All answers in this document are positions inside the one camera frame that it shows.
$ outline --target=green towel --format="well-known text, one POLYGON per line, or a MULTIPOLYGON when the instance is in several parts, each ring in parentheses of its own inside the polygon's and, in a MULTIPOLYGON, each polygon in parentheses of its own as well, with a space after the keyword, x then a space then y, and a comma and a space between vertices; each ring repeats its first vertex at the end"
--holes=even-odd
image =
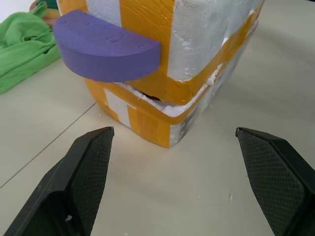
POLYGON ((53 32, 42 20, 46 11, 41 2, 0 24, 0 94, 60 58, 53 32))

